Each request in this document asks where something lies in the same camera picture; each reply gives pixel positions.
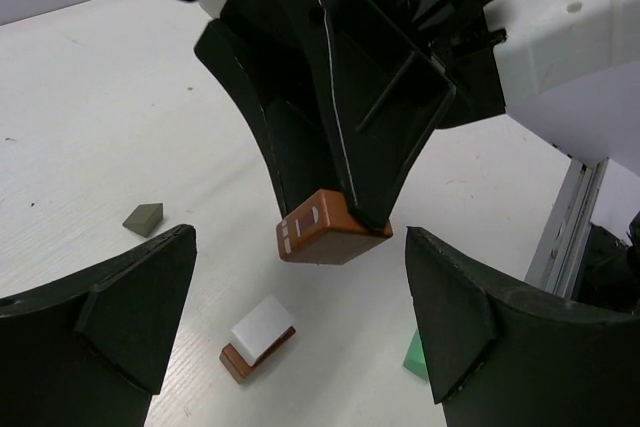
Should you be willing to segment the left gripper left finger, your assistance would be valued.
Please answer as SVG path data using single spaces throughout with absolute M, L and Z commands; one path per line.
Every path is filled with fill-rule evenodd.
M 196 262 L 178 225 L 1 300 L 4 426 L 142 426 L 160 393 Z

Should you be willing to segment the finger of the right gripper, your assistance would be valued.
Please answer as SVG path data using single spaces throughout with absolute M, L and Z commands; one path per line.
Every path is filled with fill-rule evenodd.
M 221 20 L 207 25 L 194 52 L 249 126 L 283 216 L 320 189 L 342 190 L 305 62 L 252 45 Z

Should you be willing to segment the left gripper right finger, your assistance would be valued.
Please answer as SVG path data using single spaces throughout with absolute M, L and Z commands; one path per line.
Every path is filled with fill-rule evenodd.
M 635 426 L 639 321 L 506 275 L 429 231 L 405 265 L 434 402 L 450 426 Z

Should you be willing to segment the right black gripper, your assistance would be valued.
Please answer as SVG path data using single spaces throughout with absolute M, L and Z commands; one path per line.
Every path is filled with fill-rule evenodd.
M 228 0 L 246 42 L 306 63 L 352 215 L 381 231 L 435 127 L 500 114 L 493 0 Z

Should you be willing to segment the small brown cube block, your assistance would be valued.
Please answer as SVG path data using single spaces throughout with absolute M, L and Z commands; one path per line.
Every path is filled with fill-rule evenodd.
M 280 259 L 318 265 L 344 265 L 393 236 L 360 224 L 341 192 L 320 189 L 276 226 Z

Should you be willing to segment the green cylinder block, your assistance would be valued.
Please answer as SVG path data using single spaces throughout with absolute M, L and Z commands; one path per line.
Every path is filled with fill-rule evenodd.
M 425 363 L 420 333 L 416 330 L 411 338 L 407 352 L 403 360 L 403 367 L 414 376 L 428 381 L 428 372 Z

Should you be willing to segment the white cube block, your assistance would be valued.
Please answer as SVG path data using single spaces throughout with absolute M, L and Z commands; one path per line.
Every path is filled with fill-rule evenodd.
M 231 345 L 254 366 L 293 326 L 294 317 L 274 296 L 268 296 L 231 329 Z

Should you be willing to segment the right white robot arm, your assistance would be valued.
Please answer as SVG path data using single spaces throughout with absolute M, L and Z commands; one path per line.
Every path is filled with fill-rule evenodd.
M 429 136 L 639 56 L 639 0 L 223 0 L 195 47 L 283 215 L 319 190 L 380 232 Z

